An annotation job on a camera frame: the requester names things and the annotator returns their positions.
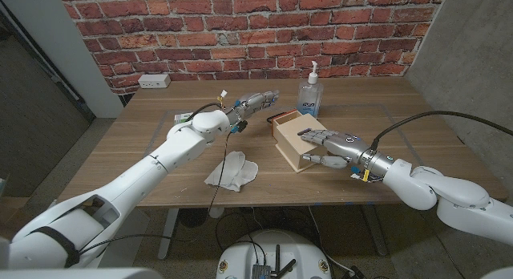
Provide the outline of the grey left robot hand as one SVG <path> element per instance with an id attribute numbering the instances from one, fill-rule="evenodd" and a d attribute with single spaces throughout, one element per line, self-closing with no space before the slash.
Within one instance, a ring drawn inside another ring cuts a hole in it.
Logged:
<path id="1" fill-rule="evenodd" d="M 243 95 L 225 114 L 230 124 L 234 126 L 247 120 L 254 113 L 264 108 L 271 107 L 278 100 L 279 94 L 280 92 L 275 90 Z"/>

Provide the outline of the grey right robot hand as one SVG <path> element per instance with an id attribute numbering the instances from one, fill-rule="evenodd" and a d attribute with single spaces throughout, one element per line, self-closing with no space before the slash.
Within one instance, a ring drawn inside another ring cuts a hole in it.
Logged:
<path id="1" fill-rule="evenodd" d="M 361 138 L 355 135 L 332 130 L 306 130 L 301 139 L 326 147 L 329 154 L 319 156 L 303 154 L 302 158 L 330 168 L 342 169 L 348 164 L 360 164 L 375 176 L 383 177 L 394 160 L 378 151 L 372 151 Z"/>

